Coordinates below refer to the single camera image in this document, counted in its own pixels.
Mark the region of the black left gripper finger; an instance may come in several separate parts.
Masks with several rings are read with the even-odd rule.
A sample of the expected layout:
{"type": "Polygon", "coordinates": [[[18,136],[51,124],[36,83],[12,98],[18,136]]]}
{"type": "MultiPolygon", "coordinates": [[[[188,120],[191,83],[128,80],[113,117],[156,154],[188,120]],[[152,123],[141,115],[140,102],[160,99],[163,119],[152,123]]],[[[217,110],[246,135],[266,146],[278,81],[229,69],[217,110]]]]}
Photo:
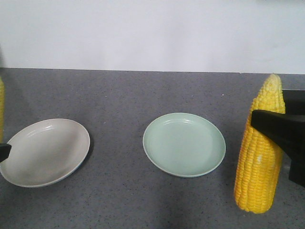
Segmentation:
{"type": "Polygon", "coordinates": [[[10,144],[0,144],[0,162],[3,162],[9,157],[10,151],[10,144]]]}

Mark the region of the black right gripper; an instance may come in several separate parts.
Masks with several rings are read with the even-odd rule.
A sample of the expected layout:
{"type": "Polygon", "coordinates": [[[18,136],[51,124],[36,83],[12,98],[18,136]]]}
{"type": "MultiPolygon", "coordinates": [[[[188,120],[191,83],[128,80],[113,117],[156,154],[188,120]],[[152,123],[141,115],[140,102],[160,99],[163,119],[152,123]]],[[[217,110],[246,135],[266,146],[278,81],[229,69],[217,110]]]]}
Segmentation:
{"type": "Polygon", "coordinates": [[[305,186],[305,116],[254,110],[251,126],[291,158],[289,180],[305,186]]]}

